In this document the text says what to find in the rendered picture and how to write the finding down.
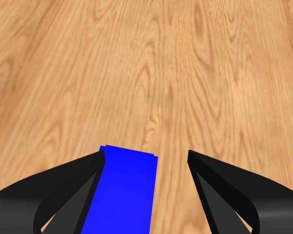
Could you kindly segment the blue hollow socket block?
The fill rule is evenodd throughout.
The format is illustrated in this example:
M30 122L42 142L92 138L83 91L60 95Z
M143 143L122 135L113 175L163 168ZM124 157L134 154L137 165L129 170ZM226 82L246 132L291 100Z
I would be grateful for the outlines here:
M105 165L81 234L149 234L158 157L101 146Z

